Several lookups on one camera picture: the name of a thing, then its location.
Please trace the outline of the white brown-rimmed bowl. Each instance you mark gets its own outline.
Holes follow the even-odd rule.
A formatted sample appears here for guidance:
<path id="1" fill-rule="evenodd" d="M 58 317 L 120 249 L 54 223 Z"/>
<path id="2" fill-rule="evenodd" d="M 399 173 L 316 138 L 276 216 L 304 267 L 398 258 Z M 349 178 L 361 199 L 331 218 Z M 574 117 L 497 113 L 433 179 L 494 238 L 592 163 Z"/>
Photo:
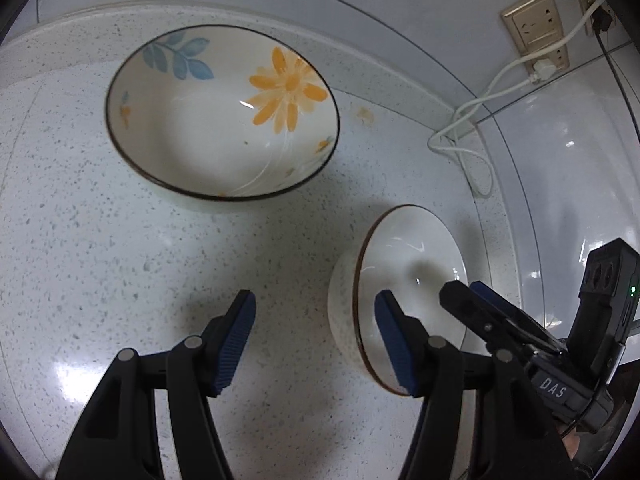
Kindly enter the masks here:
<path id="1" fill-rule="evenodd" d="M 406 396 L 375 319 L 375 296 L 390 290 L 427 333 L 461 348 L 466 328 L 439 303 L 439 291 L 450 281 L 466 283 L 468 274 L 444 222 L 413 204 L 385 211 L 334 266 L 326 307 L 337 348 L 358 372 L 386 391 Z"/>

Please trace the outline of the floral ceramic bowl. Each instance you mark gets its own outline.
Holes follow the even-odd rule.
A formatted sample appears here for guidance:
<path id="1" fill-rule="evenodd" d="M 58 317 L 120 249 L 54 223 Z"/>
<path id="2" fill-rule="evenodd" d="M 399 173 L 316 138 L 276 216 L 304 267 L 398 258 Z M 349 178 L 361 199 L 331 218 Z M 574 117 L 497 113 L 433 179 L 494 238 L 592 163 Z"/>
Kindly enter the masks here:
<path id="1" fill-rule="evenodd" d="M 113 76 L 108 137 L 130 170 L 178 207 L 256 209 L 328 166 L 341 135 L 334 94 L 284 42 L 206 24 L 155 37 Z"/>

